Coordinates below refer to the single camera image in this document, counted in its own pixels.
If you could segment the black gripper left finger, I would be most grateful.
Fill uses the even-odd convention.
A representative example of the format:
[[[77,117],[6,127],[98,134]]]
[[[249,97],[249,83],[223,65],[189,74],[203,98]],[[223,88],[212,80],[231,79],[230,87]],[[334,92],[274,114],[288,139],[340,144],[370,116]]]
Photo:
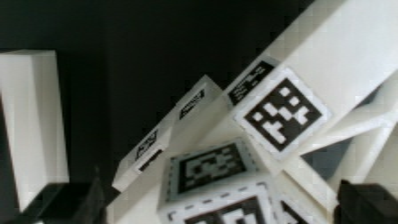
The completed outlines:
[[[27,224],[105,224],[102,179],[50,183],[24,211]]]

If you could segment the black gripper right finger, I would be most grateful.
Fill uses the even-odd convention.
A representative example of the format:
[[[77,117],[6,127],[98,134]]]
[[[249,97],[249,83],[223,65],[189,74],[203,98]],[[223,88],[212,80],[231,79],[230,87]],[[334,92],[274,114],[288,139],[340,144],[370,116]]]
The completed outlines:
[[[375,183],[340,183],[334,224],[398,224],[398,199]]]

